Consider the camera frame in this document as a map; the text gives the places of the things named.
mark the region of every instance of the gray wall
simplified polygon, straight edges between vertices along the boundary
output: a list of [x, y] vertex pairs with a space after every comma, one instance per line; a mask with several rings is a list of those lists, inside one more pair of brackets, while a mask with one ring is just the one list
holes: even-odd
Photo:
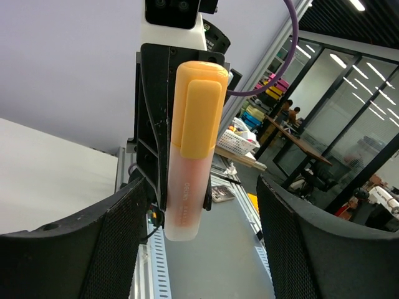
[[[1, 1], [0, 118], [104, 151], [123, 146], [133, 135], [141, 3]], [[220, 0], [205, 18], [231, 39], [226, 60], [244, 83], [288, 12], [283, 1]]]

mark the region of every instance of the black ceiling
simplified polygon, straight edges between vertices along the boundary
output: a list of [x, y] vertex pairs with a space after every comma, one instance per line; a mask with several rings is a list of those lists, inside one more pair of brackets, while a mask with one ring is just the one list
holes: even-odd
[[399, 49], [399, 0], [314, 0], [299, 29], [367, 44]]

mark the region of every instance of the floor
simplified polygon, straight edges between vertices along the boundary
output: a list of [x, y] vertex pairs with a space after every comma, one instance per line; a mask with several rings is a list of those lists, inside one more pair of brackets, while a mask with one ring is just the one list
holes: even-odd
[[241, 185], [247, 191], [247, 193], [256, 194], [256, 182], [257, 177], [260, 174], [269, 176], [278, 184], [284, 182], [286, 176], [273, 162], [274, 157], [280, 151], [283, 145], [284, 143], [282, 140], [277, 140], [272, 146], [268, 147], [259, 158], [258, 161], [267, 166], [265, 171], [260, 171], [256, 168], [249, 168], [239, 163], [234, 164], [237, 169], [237, 175], [241, 181]]

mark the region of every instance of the gray table surface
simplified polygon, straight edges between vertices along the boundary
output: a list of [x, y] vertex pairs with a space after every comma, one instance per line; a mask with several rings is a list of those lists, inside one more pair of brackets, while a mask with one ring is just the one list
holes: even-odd
[[213, 204], [194, 240], [165, 239], [172, 298], [274, 298], [257, 244], [237, 199]]

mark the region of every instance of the white basket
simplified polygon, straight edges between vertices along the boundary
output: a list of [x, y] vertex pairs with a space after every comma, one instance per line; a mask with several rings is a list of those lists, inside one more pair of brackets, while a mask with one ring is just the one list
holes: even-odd
[[[234, 117], [233, 122], [236, 126], [241, 127], [243, 131], [249, 131], [245, 123], [239, 118]], [[249, 142], [243, 137], [235, 134], [233, 131], [227, 129], [223, 133], [222, 137], [218, 140], [218, 146], [238, 156], [244, 156], [245, 154], [252, 151], [254, 148], [258, 148], [259, 143]]]

